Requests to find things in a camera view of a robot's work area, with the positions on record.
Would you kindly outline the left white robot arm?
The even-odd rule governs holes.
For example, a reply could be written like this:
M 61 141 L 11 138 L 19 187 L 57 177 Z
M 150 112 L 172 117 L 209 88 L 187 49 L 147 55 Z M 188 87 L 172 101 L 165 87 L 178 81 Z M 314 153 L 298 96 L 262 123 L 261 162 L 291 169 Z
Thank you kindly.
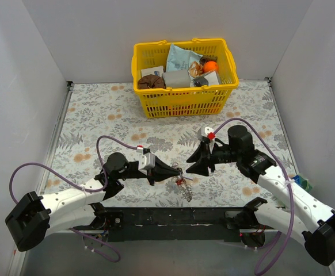
M 169 166 L 151 152 L 129 162 L 119 153 L 109 155 L 100 174 L 81 186 L 45 195 L 26 193 L 9 213 L 5 224 L 20 252 L 28 251 L 48 235 L 77 226 L 99 230 L 105 215 L 96 210 L 100 202 L 123 189 L 121 181 L 147 179 L 150 185 L 177 177 L 179 169 Z

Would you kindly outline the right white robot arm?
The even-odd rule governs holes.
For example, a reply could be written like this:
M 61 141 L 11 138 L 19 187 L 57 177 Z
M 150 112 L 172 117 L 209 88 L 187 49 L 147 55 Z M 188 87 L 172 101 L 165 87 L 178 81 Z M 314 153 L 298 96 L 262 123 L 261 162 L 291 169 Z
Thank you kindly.
M 187 172 L 208 176 L 217 164 L 235 163 L 242 175 L 267 189 L 289 211 L 271 207 L 265 199 L 255 198 L 231 221 L 240 227 L 271 227 L 288 234 L 303 245 L 319 264 L 330 266 L 335 261 L 335 210 L 314 198 L 293 179 L 287 180 L 280 166 L 267 154 L 257 150 L 248 129 L 235 125 L 228 129 L 229 142 L 221 142 L 214 130 L 198 130 L 198 149 L 188 158 Z

